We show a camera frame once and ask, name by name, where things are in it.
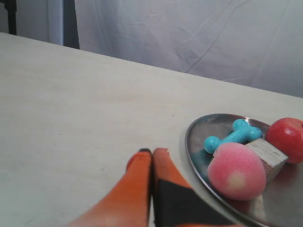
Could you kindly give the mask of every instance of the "metal plate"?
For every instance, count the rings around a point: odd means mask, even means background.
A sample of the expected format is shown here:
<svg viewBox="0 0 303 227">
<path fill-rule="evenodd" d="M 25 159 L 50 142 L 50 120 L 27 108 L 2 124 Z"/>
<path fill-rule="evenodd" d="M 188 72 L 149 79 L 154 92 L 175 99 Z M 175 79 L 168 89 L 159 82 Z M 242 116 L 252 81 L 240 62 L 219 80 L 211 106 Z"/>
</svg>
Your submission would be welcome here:
<svg viewBox="0 0 303 227">
<path fill-rule="evenodd" d="M 187 130 L 185 146 L 189 160 L 203 184 L 224 205 L 242 217 L 262 227 L 302 227 L 303 226 L 303 165 L 285 164 L 262 195 L 251 201 L 232 201 L 224 198 L 211 186 L 207 177 L 207 167 L 211 156 L 204 150 L 204 140 L 208 136 L 221 139 L 232 132 L 232 123 L 245 119 L 251 126 L 258 127 L 265 135 L 269 125 L 233 114 L 217 113 L 201 117 Z"/>
</svg>

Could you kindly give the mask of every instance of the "black stand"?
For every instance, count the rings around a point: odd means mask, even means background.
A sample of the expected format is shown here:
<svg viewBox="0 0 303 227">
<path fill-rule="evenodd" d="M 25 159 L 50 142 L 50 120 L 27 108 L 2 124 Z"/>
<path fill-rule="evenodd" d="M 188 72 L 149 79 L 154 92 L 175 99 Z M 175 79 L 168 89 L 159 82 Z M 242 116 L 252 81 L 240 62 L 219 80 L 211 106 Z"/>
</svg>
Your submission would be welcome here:
<svg viewBox="0 0 303 227">
<path fill-rule="evenodd" d="M 8 11 L 9 33 L 12 35 L 17 35 L 17 26 L 16 26 L 17 3 L 16 3 L 16 0 L 0 0 L 0 2 L 4 3 L 4 8 Z"/>
</svg>

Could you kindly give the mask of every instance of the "yellow spot on peach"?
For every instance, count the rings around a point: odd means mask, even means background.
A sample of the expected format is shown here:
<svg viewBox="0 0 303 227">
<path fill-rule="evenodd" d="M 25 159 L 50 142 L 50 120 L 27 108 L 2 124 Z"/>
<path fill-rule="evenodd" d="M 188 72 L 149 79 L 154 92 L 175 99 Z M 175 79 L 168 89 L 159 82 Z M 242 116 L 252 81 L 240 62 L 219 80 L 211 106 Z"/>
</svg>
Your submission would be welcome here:
<svg viewBox="0 0 303 227">
<path fill-rule="evenodd" d="M 233 172 L 229 175 L 227 189 L 229 191 L 235 191 L 245 187 L 245 176 L 241 172 Z"/>
</svg>

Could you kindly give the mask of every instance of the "table surface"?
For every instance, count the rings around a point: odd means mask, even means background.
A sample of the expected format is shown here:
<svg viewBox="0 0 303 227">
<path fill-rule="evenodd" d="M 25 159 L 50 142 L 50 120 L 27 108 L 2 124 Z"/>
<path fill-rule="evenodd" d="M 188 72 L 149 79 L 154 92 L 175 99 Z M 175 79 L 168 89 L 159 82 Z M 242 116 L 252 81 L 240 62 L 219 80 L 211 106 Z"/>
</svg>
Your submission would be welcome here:
<svg viewBox="0 0 303 227">
<path fill-rule="evenodd" d="M 0 226 L 6 227 L 69 222 L 106 195 L 144 147 L 169 148 L 199 196 L 243 222 L 196 177 L 185 153 L 188 126 L 213 113 L 268 124 L 303 119 L 301 98 L 3 33 L 0 69 Z"/>
</svg>

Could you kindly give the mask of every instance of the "toy fruit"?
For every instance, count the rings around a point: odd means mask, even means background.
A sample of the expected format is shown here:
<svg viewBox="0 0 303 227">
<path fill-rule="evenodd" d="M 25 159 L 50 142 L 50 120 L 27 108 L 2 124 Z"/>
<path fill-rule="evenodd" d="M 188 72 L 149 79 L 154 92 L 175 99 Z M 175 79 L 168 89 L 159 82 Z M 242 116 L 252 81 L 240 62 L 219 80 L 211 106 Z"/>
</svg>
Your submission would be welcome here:
<svg viewBox="0 0 303 227">
<path fill-rule="evenodd" d="M 303 162 L 303 121 L 282 118 L 269 127 L 265 139 L 289 157 L 288 163 Z"/>
<path fill-rule="evenodd" d="M 262 194 L 266 173 L 258 155 L 239 143 L 224 143 L 207 169 L 212 186 L 233 200 L 250 200 Z"/>
</svg>

